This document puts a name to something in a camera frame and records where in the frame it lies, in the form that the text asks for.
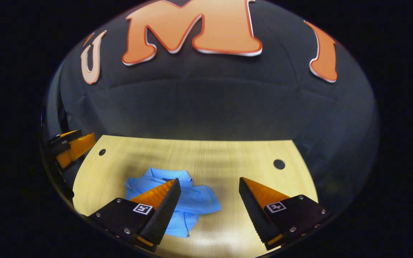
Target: blue towel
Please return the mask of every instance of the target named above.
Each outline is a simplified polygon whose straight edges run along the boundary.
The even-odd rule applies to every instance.
[[[219,211],[221,205],[211,188],[194,186],[187,170],[171,171],[150,168],[141,178],[127,180],[125,199],[130,200],[174,178],[179,179],[181,195],[165,233],[176,237],[189,237],[189,231],[195,226],[200,215]]]

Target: crumpled blue fabric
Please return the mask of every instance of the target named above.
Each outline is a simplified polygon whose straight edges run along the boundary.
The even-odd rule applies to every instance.
[[[179,179],[181,195],[165,233],[176,237],[189,237],[189,231],[195,226],[200,215],[220,211],[221,205],[211,188],[194,186],[187,170],[149,168],[141,178],[127,180],[125,199],[130,200],[174,178]]]

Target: wooden tabletop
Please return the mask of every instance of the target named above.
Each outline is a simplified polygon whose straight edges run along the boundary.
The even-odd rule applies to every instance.
[[[100,156],[100,150],[106,149]],[[285,163],[283,170],[274,160]],[[307,166],[291,140],[223,142],[145,139],[103,135],[90,150],[74,181],[74,207],[89,216],[125,197],[125,183],[149,168],[187,170],[194,186],[213,189],[222,210],[200,216],[190,237],[165,235],[156,255],[181,258],[257,257],[269,253],[240,197],[239,178],[262,183],[287,196],[304,194],[318,202]]]

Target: orange letter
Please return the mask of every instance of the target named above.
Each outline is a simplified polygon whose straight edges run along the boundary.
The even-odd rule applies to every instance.
[[[202,19],[202,31],[192,45],[203,53],[256,56],[262,43],[253,34],[248,2],[254,0],[190,0],[179,7],[165,0],[157,1],[127,16],[127,52],[125,65],[151,60],[156,46],[147,42],[150,29],[168,52],[177,53],[192,26]]]
[[[106,31],[103,31],[100,35],[97,36],[96,39],[92,42],[93,53],[92,53],[92,70],[89,70],[88,62],[87,62],[87,54],[90,49],[90,45],[88,45],[81,54],[81,69],[82,69],[82,76],[84,77],[85,82],[88,84],[94,84],[98,80],[100,76],[100,43],[101,38],[106,34]]]
[[[308,21],[304,22],[313,29],[318,43],[317,57],[310,61],[310,71],[327,82],[336,82],[336,49],[334,49],[336,43],[315,25]]]

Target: black background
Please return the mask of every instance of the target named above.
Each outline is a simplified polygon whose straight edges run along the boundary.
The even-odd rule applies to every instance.
[[[284,255],[413,257],[413,2],[273,2],[352,53],[374,87],[382,125],[376,166],[354,203]],[[44,172],[36,133],[63,57],[137,3],[0,2],[0,257],[133,256],[67,209]]]

